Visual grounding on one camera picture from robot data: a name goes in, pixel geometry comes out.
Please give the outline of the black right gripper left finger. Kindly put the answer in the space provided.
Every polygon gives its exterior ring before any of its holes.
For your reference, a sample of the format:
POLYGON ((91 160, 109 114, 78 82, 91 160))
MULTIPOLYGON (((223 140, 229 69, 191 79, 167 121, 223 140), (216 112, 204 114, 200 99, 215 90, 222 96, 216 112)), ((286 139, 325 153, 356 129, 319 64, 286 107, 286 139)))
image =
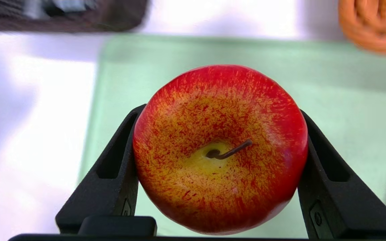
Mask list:
POLYGON ((76 234, 90 216, 133 216, 138 177, 133 129, 145 105, 131 110, 55 217, 62 234, 76 234))

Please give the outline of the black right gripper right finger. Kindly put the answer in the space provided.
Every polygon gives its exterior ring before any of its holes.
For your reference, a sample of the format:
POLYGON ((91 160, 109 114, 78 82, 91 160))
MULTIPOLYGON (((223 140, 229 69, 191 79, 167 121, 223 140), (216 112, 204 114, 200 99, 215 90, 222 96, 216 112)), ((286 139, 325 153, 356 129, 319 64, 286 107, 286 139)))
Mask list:
POLYGON ((298 186, 309 239, 386 239, 386 205, 344 161, 315 122, 298 186))

